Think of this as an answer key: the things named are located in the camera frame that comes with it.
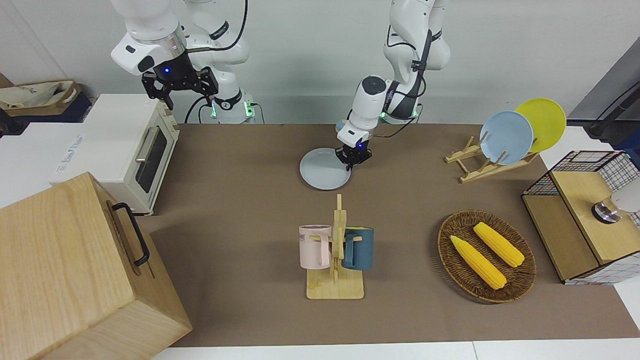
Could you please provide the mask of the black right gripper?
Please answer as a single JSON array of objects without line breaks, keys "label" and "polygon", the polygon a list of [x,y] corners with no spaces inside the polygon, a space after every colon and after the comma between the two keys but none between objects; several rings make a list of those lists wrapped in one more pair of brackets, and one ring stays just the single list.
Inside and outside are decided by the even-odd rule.
[{"label": "black right gripper", "polygon": [[167,108],[174,109],[170,98],[172,91],[195,91],[204,96],[208,104],[219,92],[219,84],[212,68],[194,69],[185,50],[178,57],[157,64],[154,73],[142,73],[142,86],[151,100],[162,101]]}]

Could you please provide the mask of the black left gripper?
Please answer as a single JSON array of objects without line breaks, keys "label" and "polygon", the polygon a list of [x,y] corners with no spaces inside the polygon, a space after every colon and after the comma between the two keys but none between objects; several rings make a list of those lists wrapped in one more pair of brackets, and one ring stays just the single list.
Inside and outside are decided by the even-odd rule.
[{"label": "black left gripper", "polygon": [[368,145],[369,142],[361,142],[356,146],[343,144],[341,147],[336,148],[335,155],[345,170],[350,172],[356,166],[359,166],[372,157],[373,153],[368,149]]}]

